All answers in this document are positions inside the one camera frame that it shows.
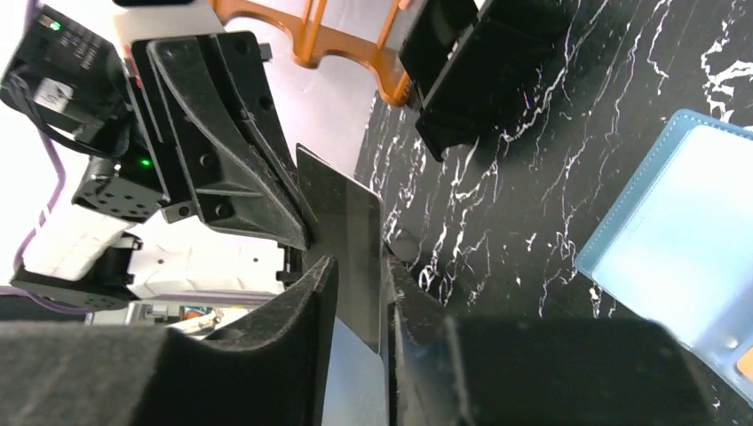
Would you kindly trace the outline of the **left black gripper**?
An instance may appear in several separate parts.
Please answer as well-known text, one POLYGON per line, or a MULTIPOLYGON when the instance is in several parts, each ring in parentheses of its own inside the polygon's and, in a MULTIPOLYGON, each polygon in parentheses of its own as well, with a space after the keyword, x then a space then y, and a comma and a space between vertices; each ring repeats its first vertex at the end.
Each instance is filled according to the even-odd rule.
POLYGON ((251 32, 138 40, 130 94, 169 199, 211 230, 309 245, 300 193, 267 81, 267 45, 251 32))

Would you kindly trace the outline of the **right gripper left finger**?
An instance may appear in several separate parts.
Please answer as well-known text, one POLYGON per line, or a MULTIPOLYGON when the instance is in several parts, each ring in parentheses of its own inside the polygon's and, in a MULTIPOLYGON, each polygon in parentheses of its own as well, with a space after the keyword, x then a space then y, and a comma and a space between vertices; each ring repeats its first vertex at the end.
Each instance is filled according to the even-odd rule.
POLYGON ((318 425, 337 305, 325 256, 203 340, 172 327, 1 327, 4 425, 318 425))

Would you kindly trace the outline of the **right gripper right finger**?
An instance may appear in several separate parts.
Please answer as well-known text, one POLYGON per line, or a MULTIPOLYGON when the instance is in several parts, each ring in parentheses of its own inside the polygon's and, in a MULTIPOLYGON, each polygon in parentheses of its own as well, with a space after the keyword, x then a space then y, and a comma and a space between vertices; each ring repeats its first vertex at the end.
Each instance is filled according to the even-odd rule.
POLYGON ((451 315, 384 261, 391 425, 710 425, 678 344, 643 319, 451 315))

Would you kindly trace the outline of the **black credit card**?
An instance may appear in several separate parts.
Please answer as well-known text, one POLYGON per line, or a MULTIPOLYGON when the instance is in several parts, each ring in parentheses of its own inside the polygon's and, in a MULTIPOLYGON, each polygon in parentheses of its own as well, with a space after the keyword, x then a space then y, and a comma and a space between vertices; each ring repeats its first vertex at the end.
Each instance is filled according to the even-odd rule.
POLYGON ((380 349, 381 198, 311 149, 297 145, 297 174, 309 266, 333 256, 339 268, 337 316, 373 352, 380 349))

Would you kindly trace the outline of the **blue card holder wallet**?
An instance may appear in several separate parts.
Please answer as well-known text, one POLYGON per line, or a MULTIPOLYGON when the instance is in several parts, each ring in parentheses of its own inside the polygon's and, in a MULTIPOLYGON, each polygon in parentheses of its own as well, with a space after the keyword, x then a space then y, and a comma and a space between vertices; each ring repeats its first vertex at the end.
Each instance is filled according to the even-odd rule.
POLYGON ((752 346, 752 131, 677 111, 575 259, 746 400, 752 346))

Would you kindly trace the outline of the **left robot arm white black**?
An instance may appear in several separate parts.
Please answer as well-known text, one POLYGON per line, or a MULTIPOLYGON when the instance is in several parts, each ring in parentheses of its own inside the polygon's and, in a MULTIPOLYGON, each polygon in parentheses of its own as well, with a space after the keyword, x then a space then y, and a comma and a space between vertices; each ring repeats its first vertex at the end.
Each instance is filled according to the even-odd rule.
POLYGON ((1 102, 1 211, 31 208, 11 288, 70 311, 250 304, 303 273, 297 171, 270 47, 206 1, 33 1, 1 102))

